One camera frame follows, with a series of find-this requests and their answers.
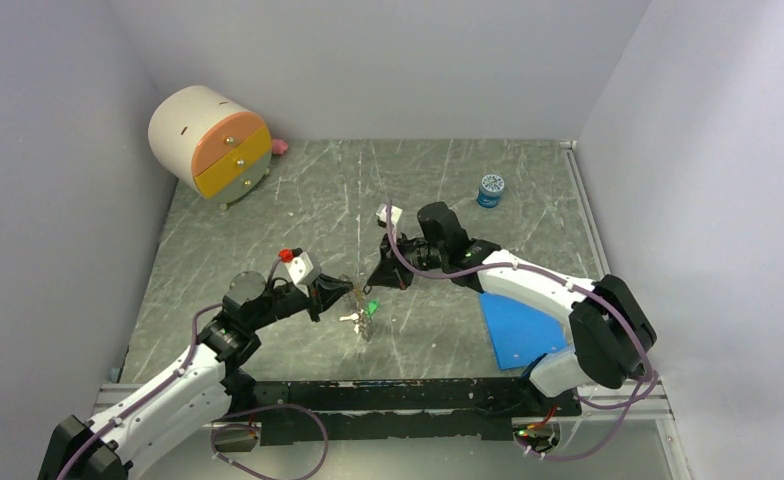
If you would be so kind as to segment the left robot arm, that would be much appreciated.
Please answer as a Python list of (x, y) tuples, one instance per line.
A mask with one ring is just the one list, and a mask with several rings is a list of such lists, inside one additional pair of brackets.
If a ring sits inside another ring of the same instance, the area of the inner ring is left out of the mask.
[(258, 330), (300, 312), (317, 322), (352, 293), (346, 279), (320, 274), (306, 286), (242, 272), (215, 316), (193, 328), (189, 347), (147, 384), (89, 420), (70, 416), (54, 429), (41, 479), (137, 479), (206, 423), (288, 407), (258, 389), (242, 367), (260, 347)]

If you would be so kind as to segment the green key tag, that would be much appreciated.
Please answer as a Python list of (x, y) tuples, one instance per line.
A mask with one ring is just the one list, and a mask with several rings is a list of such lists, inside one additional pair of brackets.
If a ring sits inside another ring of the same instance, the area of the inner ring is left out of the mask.
[(374, 315), (374, 313), (377, 311), (377, 309), (378, 309), (378, 308), (379, 308), (379, 301), (378, 301), (378, 300), (370, 300), (370, 301), (367, 303), (367, 305), (366, 305), (366, 308), (365, 308), (365, 313), (366, 313), (368, 316), (373, 316), (373, 315)]

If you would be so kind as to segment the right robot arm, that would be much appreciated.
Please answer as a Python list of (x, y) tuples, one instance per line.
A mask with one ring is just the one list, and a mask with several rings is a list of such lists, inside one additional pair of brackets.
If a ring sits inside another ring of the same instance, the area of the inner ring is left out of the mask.
[(449, 280), (520, 302), (559, 324), (565, 347), (534, 359), (517, 390), (527, 413), (545, 413), (557, 396), (580, 386), (618, 389), (628, 379), (656, 380), (648, 357), (656, 332), (621, 278), (574, 277), (524, 261), (494, 242), (469, 237), (444, 202), (419, 210), (419, 237), (399, 232), (401, 215), (391, 203), (376, 211), (386, 233), (368, 286), (405, 289), (414, 276)]

